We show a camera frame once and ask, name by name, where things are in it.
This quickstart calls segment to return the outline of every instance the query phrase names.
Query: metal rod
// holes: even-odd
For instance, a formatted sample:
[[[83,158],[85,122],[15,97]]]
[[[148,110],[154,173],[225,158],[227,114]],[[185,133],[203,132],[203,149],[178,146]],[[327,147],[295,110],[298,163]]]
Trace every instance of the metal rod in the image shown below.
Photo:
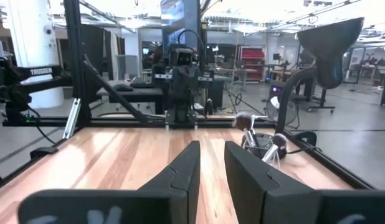
[[[92,114],[88,106],[85,72],[82,67],[82,23],[80,21],[79,3],[74,0],[64,0],[64,9],[69,49],[71,49],[71,74],[74,94],[76,98],[80,98],[82,104],[78,116],[78,124],[82,128],[90,121]]]
[[[121,28],[124,28],[125,30],[131,32],[132,34],[135,34],[135,33],[136,33],[135,31],[131,30],[129,27],[126,27],[126,26],[120,24],[116,19],[114,19],[114,18],[112,18],[112,17],[106,15],[104,12],[98,10],[98,9],[97,9],[96,7],[94,7],[93,5],[91,5],[91,4],[87,3],[87,2],[85,2],[85,0],[79,0],[79,3],[80,3],[81,5],[83,5],[83,6],[85,6],[86,8],[90,9],[91,11],[96,12],[98,15],[104,17],[105,19],[107,19],[107,20],[113,22],[113,23],[116,24],[117,26],[120,26]]]
[[[282,26],[285,26],[285,25],[289,25],[289,24],[294,24],[294,23],[296,23],[296,22],[298,22],[298,21],[300,21],[302,19],[307,19],[307,18],[310,18],[310,17],[313,17],[313,16],[317,16],[317,15],[320,15],[320,14],[322,14],[324,12],[329,12],[329,11],[332,11],[334,9],[338,9],[340,7],[347,6],[347,5],[350,5],[352,3],[356,3],[356,2],[359,2],[359,1],[361,1],[361,0],[347,0],[347,1],[344,1],[344,2],[340,2],[340,3],[335,4],[333,6],[325,7],[323,9],[317,10],[315,12],[311,12],[311,13],[306,14],[304,16],[299,16],[299,17],[296,17],[296,18],[291,19],[289,21],[281,22],[281,23],[279,23],[279,24],[277,24],[275,26],[272,26],[272,27],[268,28],[268,30],[269,29],[270,30],[271,29],[277,29],[279,27],[282,27]]]

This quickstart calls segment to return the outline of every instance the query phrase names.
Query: monitor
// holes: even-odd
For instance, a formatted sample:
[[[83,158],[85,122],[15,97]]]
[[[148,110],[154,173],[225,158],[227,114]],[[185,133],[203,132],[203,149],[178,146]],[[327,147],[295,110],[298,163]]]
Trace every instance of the monitor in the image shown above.
[[[273,54],[273,60],[281,60],[280,54]]]
[[[169,44],[177,44],[179,34],[185,29],[201,33],[201,7],[199,0],[162,0],[162,42],[164,56],[168,56]],[[198,48],[198,38],[191,32],[185,32],[180,44]]]

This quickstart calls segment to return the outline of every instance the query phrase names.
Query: power cable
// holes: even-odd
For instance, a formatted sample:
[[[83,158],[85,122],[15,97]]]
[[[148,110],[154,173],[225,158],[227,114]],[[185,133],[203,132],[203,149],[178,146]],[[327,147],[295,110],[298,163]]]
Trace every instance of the power cable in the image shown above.
[[[51,142],[52,144],[55,144],[55,142],[53,140],[51,140],[51,138],[49,138],[40,128],[39,124],[40,124],[40,121],[42,120],[42,117],[40,116],[40,114],[33,108],[31,108],[29,105],[28,105],[28,109],[33,112],[34,114],[36,114],[37,116],[37,121],[36,121],[36,128],[37,130],[42,134],[42,136],[44,138],[46,138],[49,142]]]
[[[201,45],[201,48],[202,48],[202,52],[203,52],[203,55],[204,55],[204,58],[206,58],[206,48],[205,48],[205,45],[204,45],[204,42],[202,41],[201,37],[199,36],[199,34],[191,29],[185,29],[183,31],[181,31],[178,35],[178,44],[180,44],[180,37],[183,33],[185,32],[192,32],[193,34],[195,34],[195,36],[197,36],[197,39],[199,40],[199,43]]]

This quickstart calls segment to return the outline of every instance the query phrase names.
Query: lamp head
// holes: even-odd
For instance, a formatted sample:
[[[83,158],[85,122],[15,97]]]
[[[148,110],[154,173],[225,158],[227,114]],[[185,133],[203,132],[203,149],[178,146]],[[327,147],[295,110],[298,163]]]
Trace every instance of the lamp head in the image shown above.
[[[315,76],[322,88],[342,84],[342,56],[359,37],[363,21],[360,17],[298,32],[302,47],[316,57]]]

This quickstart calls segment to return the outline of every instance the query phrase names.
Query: wooden table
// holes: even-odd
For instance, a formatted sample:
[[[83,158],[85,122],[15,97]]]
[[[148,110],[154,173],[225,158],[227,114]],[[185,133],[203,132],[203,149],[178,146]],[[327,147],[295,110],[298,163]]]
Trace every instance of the wooden table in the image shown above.
[[[273,134],[273,129],[257,129]],[[201,143],[198,224],[237,223],[224,167],[224,142],[240,144],[236,129],[170,130],[83,128],[0,189],[0,224],[17,223],[17,207],[43,189],[137,189],[192,140]],[[288,142],[288,150],[297,147]],[[281,170],[314,189],[351,189],[304,152],[288,155]]]

